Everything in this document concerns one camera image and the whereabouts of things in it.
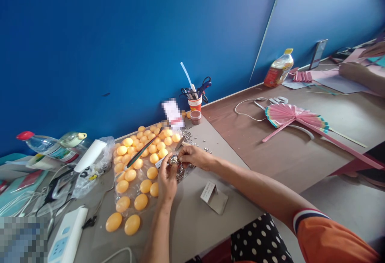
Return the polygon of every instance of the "polka dot skirt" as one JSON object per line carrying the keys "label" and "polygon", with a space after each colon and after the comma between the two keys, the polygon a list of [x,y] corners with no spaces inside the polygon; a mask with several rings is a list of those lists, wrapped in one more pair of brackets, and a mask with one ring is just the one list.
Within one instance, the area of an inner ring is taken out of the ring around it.
{"label": "polka dot skirt", "polygon": [[231,234],[231,260],[293,262],[269,213]]}

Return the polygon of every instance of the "plastic bottle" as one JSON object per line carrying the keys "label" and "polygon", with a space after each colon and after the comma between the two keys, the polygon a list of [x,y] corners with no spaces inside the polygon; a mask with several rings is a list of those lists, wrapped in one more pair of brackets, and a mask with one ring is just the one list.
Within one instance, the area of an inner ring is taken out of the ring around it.
{"label": "plastic bottle", "polygon": [[79,154],[62,147],[57,139],[47,136],[37,136],[33,132],[25,131],[19,134],[16,139],[25,141],[29,148],[36,153],[60,160],[65,163],[71,163],[79,157]]}
{"label": "plastic bottle", "polygon": [[263,81],[265,86],[273,88],[283,83],[294,65],[294,60],[291,56],[292,52],[293,49],[286,49],[285,53],[272,63]]}

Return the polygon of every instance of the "wooden table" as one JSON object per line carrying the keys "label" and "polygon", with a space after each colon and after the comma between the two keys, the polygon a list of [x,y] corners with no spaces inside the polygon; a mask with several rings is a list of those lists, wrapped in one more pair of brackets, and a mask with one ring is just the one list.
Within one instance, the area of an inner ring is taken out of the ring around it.
{"label": "wooden table", "polygon": [[[360,153],[385,140],[385,99],[366,93],[333,96],[301,90],[322,91],[315,86],[292,90],[284,86],[270,89],[261,85],[202,108],[202,114],[250,169],[272,177],[298,193],[354,157],[318,134],[314,134],[316,138],[312,141],[304,132],[290,127],[262,143],[262,139],[275,130],[274,126],[268,120],[254,121],[236,114],[234,108],[238,103],[250,98],[286,97],[290,104],[322,115],[338,132],[366,144],[368,148],[363,148],[329,132],[333,138]],[[241,104],[237,111],[256,119],[265,118],[264,111],[252,100]]]}

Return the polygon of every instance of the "person's left hand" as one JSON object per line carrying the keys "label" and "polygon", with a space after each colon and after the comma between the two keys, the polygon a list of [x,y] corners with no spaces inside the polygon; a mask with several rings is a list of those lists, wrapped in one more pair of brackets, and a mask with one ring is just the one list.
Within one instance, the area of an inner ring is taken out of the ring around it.
{"label": "person's left hand", "polygon": [[176,180],[176,172],[178,170],[178,166],[176,164],[173,164],[172,166],[170,166],[169,170],[167,170],[167,162],[171,156],[172,153],[169,153],[166,157],[164,157],[162,164],[160,165],[158,175],[158,204],[167,205],[169,207],[171,207],[172,202],[174,201],[176,188],[178,186],[178,182]]}

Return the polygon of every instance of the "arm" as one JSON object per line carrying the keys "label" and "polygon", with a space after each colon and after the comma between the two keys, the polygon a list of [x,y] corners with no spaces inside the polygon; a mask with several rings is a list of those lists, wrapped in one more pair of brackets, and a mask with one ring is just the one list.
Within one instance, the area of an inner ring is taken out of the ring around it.
{"label": "arm", "polygon": [[294,214],[303,208],[316,209],[311,203],[285,185],[265,175],[241,168],[194,147],[183,147],[179,153],[183,164],[192,163],[212,171],[232,184],[255,204],[282,221],[292,231]]}
{"label": "arm", "polygon": [[158,174],[159,198],[152,220],[151,232],[140,259],[141,263],[170,262],[170,212],[177,187],[177,166],[172,166],[167,172],[167,162],[170,156],[172,153],[164,158],[160,166]]}

